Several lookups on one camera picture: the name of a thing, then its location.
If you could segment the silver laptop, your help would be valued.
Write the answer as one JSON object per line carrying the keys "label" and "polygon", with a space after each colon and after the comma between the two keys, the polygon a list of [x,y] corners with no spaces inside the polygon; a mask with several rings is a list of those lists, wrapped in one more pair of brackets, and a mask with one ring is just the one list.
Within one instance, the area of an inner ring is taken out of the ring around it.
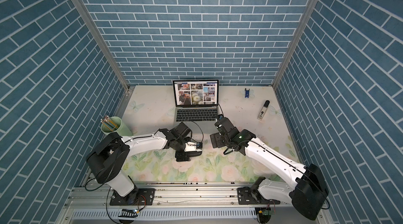
{"label": "silver laptop", "polygon": [[173,81],[174,126],[185,123],[193,133],[214,134],[218,115],[218,80]]}

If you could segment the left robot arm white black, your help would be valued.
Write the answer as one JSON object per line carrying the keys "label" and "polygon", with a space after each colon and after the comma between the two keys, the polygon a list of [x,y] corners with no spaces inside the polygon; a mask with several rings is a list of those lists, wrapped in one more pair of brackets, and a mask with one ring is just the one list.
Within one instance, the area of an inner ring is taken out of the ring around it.
{"label": "left robot arm white black", "polygon": [[192,131],[184,123],[141,136],[110,133],[87,155],[86,162],[98,183],[109,185],[125,197],[136,190],[132,179],[122,170],[125,160],[136,154],[169,148],[175,150],[177,162],[189,162],[201,155],[203,143],[192,140]]}

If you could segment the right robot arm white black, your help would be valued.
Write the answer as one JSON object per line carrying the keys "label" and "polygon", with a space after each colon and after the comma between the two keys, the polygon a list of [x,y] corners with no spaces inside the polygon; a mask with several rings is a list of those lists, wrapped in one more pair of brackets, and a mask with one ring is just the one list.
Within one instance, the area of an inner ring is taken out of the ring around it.
{"label": "right robot arm white black", "polygon": [[239,131],[223,115],[217,116],[215,126],[221,140],[217,143],[215,135],[211,135],[215,148],[225,146],[226,155],[240,152],[265,165],[286,183],[285,186],[275,186],[268,179],[260,177],[250,188],[250,194],[258,204],[266,204],[271,199],[290,203],[305,218],[316,220],[329,195],[324,175],[318,166],[305,166],[285,157],[254,133],[246,129]]}

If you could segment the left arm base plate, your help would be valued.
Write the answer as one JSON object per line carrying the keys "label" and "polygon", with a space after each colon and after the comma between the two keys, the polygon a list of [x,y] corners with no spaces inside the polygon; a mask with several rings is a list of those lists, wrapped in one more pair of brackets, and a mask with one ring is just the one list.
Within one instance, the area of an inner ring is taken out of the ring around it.
{"label": "left arm base plate", "polygon": [[110,200],[111,206],[152,206],[154,201],[154,188],[135,188],[126,196],[120,196],[113,190]]}

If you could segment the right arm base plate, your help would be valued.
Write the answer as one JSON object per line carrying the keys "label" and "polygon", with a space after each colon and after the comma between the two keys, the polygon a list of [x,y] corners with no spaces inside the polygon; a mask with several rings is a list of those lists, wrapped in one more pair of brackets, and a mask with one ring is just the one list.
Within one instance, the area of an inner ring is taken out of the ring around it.
{"label": "right arm base plate", "polygon": [[281,201],[265,199],[258,190],[250,187],[240,187],[237,189],[238,204],[240,205],[267,205],[269,203],[280,204]]}

